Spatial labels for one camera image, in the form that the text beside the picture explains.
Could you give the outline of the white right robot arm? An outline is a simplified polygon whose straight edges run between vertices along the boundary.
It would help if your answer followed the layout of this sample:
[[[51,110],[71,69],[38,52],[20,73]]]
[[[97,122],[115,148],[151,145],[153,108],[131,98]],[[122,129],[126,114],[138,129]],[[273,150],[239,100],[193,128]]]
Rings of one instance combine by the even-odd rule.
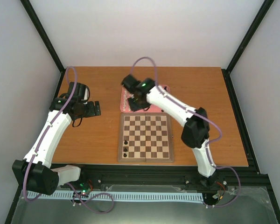
[[[210,153],[210,121],[206,110],[183,103],[151,78],[140,81],[129,74],[122,80],[121,85],[133,95],[129,105],[138,106],[137,111],[154,105],[181,125],[181,140],[192,149],[198,173],[204,178],[212,178],[216,165]]]

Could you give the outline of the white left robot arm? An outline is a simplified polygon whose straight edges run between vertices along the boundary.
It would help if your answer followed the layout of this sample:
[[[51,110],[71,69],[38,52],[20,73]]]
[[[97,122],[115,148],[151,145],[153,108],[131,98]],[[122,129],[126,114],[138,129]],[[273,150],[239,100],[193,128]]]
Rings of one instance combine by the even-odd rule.
[[[82,188],[88,176],[79,165],[65,165],[52,168],[52,159],[59,141],[68,126],[75,127],[75,121],[99,116],[98,101],[90,101],[87,85],[70,82],[68,91],[54,98],[49,107],[47,121],[36,142],[23,160],[15,160],[12,171],[24,192],[52,195],[68,182]]]

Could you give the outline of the pink plastic tray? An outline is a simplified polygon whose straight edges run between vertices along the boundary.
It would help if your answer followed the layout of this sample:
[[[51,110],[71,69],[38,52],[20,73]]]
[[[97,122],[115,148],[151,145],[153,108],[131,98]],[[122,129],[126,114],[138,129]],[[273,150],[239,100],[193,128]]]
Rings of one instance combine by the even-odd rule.
[[[125,87],[122,86],[121,90],[121,100],[120,100],[120,111],[122,113],[158,113],[158,112],[164,112],[161,108],[155,106],[155,105],[149,105],[149,109],[147,111],[140,110],[137,112],[132,112],[129,103],[128,103],[128,98],[135,98],[133,94],[131,94]],[[140,99],[140,98],[135,98],[137,102],[140,103],[146,103],[145,100]]]

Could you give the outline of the wooden chessboard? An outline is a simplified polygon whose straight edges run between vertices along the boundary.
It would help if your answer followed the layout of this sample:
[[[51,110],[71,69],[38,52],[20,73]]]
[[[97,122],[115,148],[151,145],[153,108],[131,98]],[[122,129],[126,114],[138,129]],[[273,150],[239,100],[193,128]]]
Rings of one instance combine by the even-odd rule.
[[[119,125],[119,162],[173,162],[171,118],[159,113],[122,113]]]

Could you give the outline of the black aluminium frame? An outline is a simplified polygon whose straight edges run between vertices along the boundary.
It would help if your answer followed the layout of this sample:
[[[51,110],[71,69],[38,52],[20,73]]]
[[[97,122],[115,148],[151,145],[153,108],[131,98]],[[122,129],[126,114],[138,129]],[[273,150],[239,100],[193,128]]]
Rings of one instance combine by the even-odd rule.
[[[34,27],[36,28],[39,36],[44,42],[46,48],[48,49],[52,59],[57,65],[58,70],[61,75],[59,80],[62,81],[66,69],[63,67],[45,29],[43,28],[31,2],[29,0],[21,1],[25,11],[27,12],[30,20],[32,21]],[[261,174],[258,163],[256,161],[256,156],[252,147],[252,143],[244,122],[244,118],[239,108],[238,98],[234,90],[234,86],[231,80],[231,72],[243,54],[248,43],[254,36],[257,28],[263,21],[266,13],[270,9],[273,1],[265,0],[261,5],[259,11],[257,12],[253,22],[251,23],[248,31],[246,32],[243,40],[241,41],[236,53],[234,54],[231,62],[226,69],[222,70],[222,75],[224,78],[225,86],[229,95],[233,113],[235,115],[235,120],[238,126],[239,134],[244,146],[245,154],[248,160],[249,166],[246,168],[235,167],[235,171],[239,174],[239,179],[241,181],[241,186],[261,186],[266,187],[268,190],[269,201],[272,204],[273,212],[276,216],[277,222],[280,224],[280,208],[277,203],[271,182],[268,175]],[[14,172],[15,178],[19,184],[18,188],[22,188],[24,182],[24,175],[28,173],[28,186],[40,186],[41,189],[46,188],[46,184],[50,180],[54,180],[55,174],[48,168],[45,168],[39,163],[32,165],[28,168],[28,162],[25,160],[19,161],[15,160],[12,165],[12,171]],[[85,180],[89,174],[95,174],[96,176],[106,177],[107,182],[114,181],[116,184],[122,183],[123,185],[128,185],[132,183],[140,183],[141,185],[159,183],[161,185],[178,183],[181,180],[189,180],[191,177],[197,177],[198,172],[195,167],[190,168],[178,168],[174,166],[172,168],[160,166],[153,168],[152,166],[140,166],[135,167],[124,167],[115,165],[82,165],[82,179]]]

